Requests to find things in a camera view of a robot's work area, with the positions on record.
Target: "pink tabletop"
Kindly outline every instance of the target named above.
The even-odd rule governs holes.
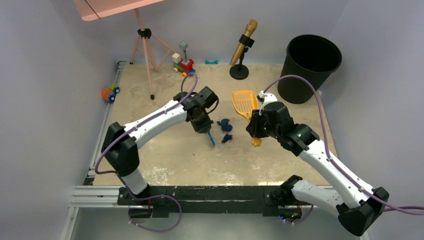
[[[74,1],[82,20],[92,21],[98,19],[97,15],[104,18],[163,0],[87,0],[92,9],[84,0]]]

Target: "white wall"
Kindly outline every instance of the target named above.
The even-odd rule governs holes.
[[[340,159],[398,206],[424,206],[424,2],[350,0],[330,39],[343,54],[322,86]],[[383,214],[371,239],[422,240],[424,217]]]
[[[165,0],[141,7],[147,28],[178,50],[188,42],[187,54],[195,62],[216,58],[229,63],[251,18],[258,21],[255,43],[247,63],[282,63],[286,46],[302,34],[328,37],[348,0]],[[130,60],[140,28],[133,11],[104,17],[101,31],[115,60]],[[166,48],[151,40],[158,62]],[[136,62],[144,62],[137,53]]]
[[[57,240],[114,62],[73,1],[0,2],[0,239]]]

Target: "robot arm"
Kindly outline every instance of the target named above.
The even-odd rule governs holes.
[[[317,133],[305,124],[295,124],[287,107],[275,95],[261,91],[257,98],[262,105],[259,110],[252,111],[251,121],[246,127],[250,136],[276,139],[284,149],[316,169],[334,188],[327,190],[294,175],[281,185],[281,192],[273,196],[283,202],[284,199],[296,199],[322,208],[337,216],[349,232],[361,236],[385,207],[363,190],[374,193],[384,201],[389,198],[387,191],[382,187],[374,189],[330,153],[332,160],[361,186],[356,187],[328,159],[324,142]]]
[[[144,144],[166,129],[183,122],[190,122],[196,133],[207,133],[211,129],[213,121],[209,118],[206,109],[210,108],[218,100],[217,95],[206,86],[199,93],[192,93],[190,97],[177,107],[168,110],[186,94],[187,92],[178,93],[173,100],[162,108],[134,122],[125,125],[120,125],[117,122],[112,123],[106,132],[102,151],[120,135],[136,127],[143,120],[157,113],[165,112],[123,137],[105,155],[118,176],[122,178],[131,192],[138,197],[147,196],[150,188],[138,169],[140,164],[138,150]]]

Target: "black microphone base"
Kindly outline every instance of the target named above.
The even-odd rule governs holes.
[[[249,69],[245,65],[236,64],[229,69],[229,75],[233,79],[243,80],[249,76]]]

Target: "white toy block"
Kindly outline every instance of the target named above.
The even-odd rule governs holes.
[[[174,53],[174,54],[172,55],[172,61],[173,61],[174,63],[179,63],[179,62],[180,62],[180,60],[181,60],[181,55],[180,55],[180,54],[178,54],[178,53]]]

